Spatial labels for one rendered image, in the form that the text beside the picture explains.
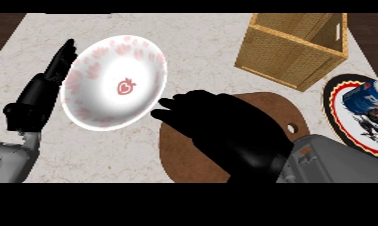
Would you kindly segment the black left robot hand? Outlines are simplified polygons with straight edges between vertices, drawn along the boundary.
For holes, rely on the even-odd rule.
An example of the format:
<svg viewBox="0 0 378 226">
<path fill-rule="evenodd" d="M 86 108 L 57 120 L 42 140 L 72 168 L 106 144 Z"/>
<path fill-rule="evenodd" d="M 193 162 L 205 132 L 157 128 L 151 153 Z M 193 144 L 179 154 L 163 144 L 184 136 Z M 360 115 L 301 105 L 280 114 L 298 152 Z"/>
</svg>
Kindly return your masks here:
<svg viewBox="0 0 378 226">
<path fill-rule="evenodd" d="M 61 82 L 76 59 L 73 40 L 58 48 L 45 71 L 29 80 L 17 100 L 2 108 L 7 130 L 39 132 L 50 118 Z"/>
</svg>

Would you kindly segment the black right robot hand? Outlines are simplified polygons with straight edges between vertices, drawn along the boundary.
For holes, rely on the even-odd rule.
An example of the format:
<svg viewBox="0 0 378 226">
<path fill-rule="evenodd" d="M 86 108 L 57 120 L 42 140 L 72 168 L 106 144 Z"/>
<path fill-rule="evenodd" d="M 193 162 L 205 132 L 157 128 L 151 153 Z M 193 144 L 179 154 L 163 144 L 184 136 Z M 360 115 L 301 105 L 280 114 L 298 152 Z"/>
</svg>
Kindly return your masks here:
<svg viewBox="0 0 378 226">
<path fill-rule="evenodd" d="M 228 173 L 228 183 L 277 181 L 293 143 L 274 119 L 234 96 L 193 90 L 157 100 L 150 116 L 187 138 Z"/>
</svg>

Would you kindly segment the brown wooden cutting board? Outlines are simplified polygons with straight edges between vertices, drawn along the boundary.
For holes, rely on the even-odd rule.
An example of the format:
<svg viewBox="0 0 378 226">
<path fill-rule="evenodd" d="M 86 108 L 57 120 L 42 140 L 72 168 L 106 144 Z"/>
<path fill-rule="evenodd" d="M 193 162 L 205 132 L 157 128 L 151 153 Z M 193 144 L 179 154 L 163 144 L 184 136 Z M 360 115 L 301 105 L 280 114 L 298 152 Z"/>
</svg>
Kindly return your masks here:
<svg viewBox="0 0 378 226">
<path fill-rule="evenodd" d="M 302 114 L 283 96 L 256 92 L 236 94 L 236 97 L 268 114 L 290 141 L 309 134 Z M 191 140 L 165 123 L 159 128 L 159 159 L 175 183 L 225 183 L 228 180 L 227 172 L 196 149 Z"/>
</svg>

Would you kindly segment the tan wicker basket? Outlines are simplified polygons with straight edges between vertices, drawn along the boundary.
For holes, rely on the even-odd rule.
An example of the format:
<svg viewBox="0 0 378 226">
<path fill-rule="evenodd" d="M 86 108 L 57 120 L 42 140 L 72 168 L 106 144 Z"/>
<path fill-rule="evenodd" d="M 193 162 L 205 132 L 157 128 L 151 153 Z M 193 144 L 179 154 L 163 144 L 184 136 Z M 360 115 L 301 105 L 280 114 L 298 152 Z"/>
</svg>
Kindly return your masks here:
<svg viewBox="0 0 378 226">
<path fill-rule="evenodd" d="M 303 92 L 348 59 L 345 13 L 253 13 L 234 66 Z"/>
</svg>

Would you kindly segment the white bowl with pink print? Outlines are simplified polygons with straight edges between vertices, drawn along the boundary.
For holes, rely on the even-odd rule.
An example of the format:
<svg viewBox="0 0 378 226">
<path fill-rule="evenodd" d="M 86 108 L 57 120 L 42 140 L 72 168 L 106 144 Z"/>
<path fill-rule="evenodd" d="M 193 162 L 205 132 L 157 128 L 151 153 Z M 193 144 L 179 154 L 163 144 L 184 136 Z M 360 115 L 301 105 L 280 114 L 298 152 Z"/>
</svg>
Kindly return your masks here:
<svg viewBox="0 0 378 226">
<path fill-rule="evenodd" d="M 166 61 L 143 37 L 119 35 L 78 55 L 60 88 L 70 121 L 91 131 L 132 124 L 150 111 L 166 83 Z"/>
</svg>

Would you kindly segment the round black-rimmed printed plate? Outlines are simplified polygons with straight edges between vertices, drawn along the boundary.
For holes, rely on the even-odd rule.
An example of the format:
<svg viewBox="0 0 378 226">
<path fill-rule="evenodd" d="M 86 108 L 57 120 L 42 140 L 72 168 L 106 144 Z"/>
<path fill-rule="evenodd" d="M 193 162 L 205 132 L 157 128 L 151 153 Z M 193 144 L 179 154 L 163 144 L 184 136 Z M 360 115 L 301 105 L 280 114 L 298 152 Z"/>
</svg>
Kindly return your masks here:
<svg viewBox="0 0 378 226">
<path fill-rule="evenodd" d="M 354 114 L 342 103 L 342 95 L 365 81 L 374 80 L 358 74 L 334 76 L 323 87 L 323 113 L 340 142 L 378 158 L 378 109 Z"/>
</svg>

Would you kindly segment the blue can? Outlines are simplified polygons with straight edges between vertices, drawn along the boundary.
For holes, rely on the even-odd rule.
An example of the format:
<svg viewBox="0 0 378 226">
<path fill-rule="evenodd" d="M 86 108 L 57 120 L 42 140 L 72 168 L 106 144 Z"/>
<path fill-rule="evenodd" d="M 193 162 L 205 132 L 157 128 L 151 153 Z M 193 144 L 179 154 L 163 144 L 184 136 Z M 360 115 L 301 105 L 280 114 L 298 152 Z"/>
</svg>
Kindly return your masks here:
<svg viewBox="0 0 378 226">
<path fill-rule="evenodd" d="M 342 95 L 342 103 L 354 114 L 378 109 L 378 81 L 368 80 Z"/>
</svg>

